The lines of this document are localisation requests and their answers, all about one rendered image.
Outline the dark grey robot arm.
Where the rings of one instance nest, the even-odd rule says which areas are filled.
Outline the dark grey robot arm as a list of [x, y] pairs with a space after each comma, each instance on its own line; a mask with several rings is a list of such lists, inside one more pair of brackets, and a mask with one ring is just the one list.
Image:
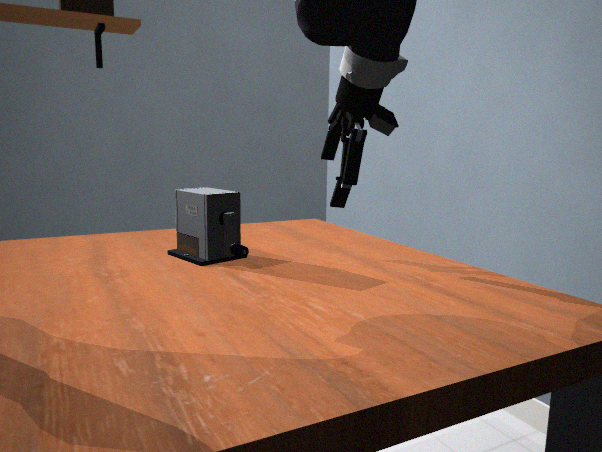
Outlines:
[[[365, 89], [387, 87], [405, 70], [399, 55], [417, 0], [295, 0], [298, 26], [321, 46], [346, 46], [340, 72]], [[348, 46], [351, 45], [351, 46]], [[389, 136], [399, 127], [394, 113], [378, 104], [365, 117], [371, 128]]]

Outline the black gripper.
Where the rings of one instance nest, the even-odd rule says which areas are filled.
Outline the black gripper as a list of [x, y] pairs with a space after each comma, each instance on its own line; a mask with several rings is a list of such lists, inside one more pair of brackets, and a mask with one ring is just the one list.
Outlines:
[[330, 126], [321, 154], [321, 159], [334, 160], [341, 138], [343, 150], [340, 177], [336, 177], [330, 207], [344, 208], [352, 185], [357, 185], [367, 136], [367, 130], [363, 130], [363, 118], [376, 111], [383, 89], [384, 87], [361, 88], [341, 76], [335, 98], [337, 104], [328, 119]]

